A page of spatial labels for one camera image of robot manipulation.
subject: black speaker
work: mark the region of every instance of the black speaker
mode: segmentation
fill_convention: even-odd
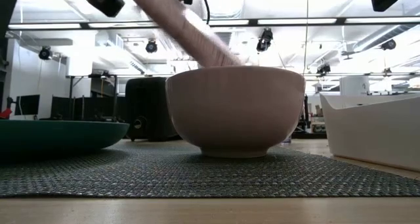
[[[166,78],[130,79],[125,86],[128,136],[166,141],[177,136],[166,101]]]

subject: white container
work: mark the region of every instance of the white container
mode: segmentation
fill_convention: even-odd
[[[332,154],[420,171],[420,95],[320,96]]]

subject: gray placemat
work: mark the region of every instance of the gray placemat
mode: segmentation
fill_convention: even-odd
[[[119,143],[95,154],[0,165],[0,197],[268,198],[420,196],[420,181],[278,146],[207,158],[184,142]]]

